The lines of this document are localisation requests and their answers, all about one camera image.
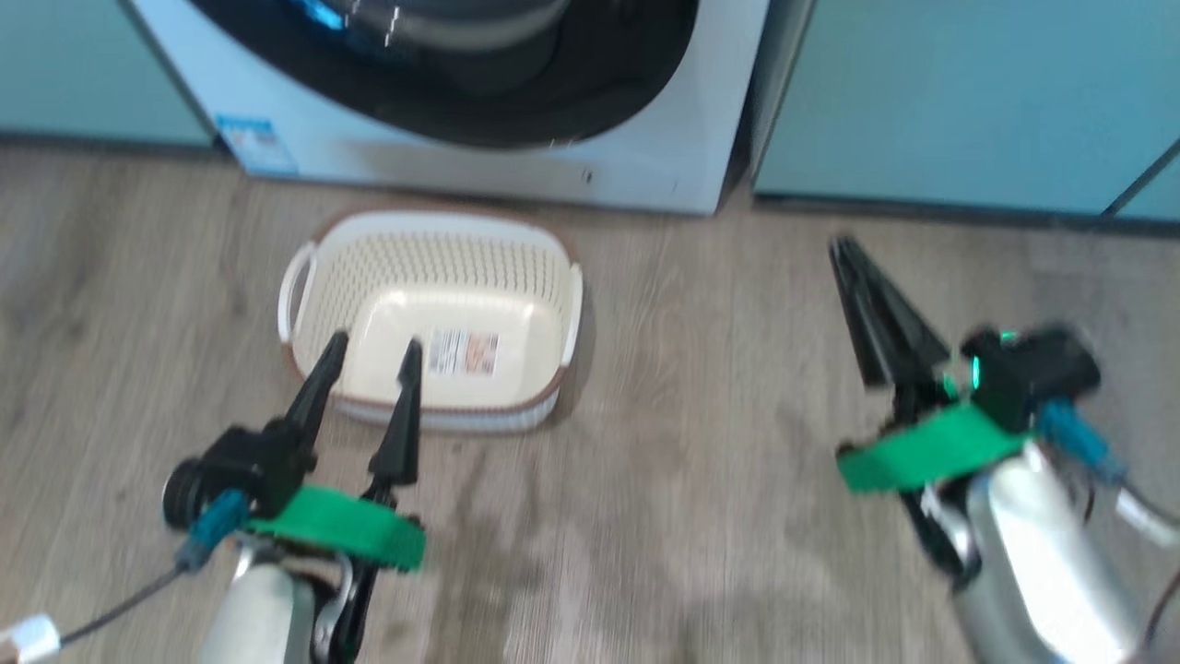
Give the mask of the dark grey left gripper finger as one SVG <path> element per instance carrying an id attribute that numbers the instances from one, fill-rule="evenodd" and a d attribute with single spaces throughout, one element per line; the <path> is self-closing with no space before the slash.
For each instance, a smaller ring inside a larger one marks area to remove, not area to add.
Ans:
<path id="1" fill-rule="evenodd" d="M 312 453 L 319 438 L 330 392 L 343 369 L 348 341 L 347 331 L 333 333 L 286 412 L 283 425 L 295 434 L 302 453 Z"/>
<path id="2" fill-rule="evenodd" d="M 422 397 L 424 348 L 418 338 L 409 340 L 396 374 L 395 410 L 384 433 L 384 440 L 371 458 L 371 489 L 413 486 L 419 478 L 420 419 Z"/>

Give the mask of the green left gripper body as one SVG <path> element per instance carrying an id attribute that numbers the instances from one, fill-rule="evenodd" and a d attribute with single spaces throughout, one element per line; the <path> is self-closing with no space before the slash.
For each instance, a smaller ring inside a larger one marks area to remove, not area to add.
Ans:
<path id="1" fill-rule="evenodd" d="M 378 576 L 384 571 L 398 576 L 417 572 L 427 543 L 422 525 L 401 517 L 389 504 L 322 486 L 300 487 L 278 517 L 249 518 L 244 530 L 291 546 L 300 555 L 324 555 L 340 563 L 340 583 L 320 593 L 313 610 L 313 663 L 358 659 Z"/>

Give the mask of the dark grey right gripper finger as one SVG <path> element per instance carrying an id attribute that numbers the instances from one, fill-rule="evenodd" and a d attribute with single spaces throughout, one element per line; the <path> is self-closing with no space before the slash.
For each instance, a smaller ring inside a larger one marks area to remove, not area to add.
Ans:
<path id="1" fill-rule="evenodd" d="M 950 350 L 927 320 L 914 310 L 906 295 L 898 290 L 889 274 L 885 274 L 884 290 L 892 314 L 890 331 L 894 338 L 894 384 L 919 384 L 931 379 L 936 367 L 948 361 Z"/>
<path id="2" fill-rule="evenodd" d="M 891 307 L 884 295 L 885 274 L 848 235 L 831 239 L 830 261 L 864 386 L 894 384 L 894 338 L 890 331 Z"/>

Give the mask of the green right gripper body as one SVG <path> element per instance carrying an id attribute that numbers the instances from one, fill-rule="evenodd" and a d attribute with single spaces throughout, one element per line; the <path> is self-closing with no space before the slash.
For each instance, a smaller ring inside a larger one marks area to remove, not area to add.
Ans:
<path id="1" fill-rule="evenodd" d="M 852 494 L 890 494 L 902 502 L 927 561 L 953 586 L 978 576 L 981 555 L 964 505 L 940 497 L 938 485 L 963 484 L 1017 455 L 1029 434 L 1007 432 L 971 403 L 950 405 L 872 443 L 837 453 Z"/>

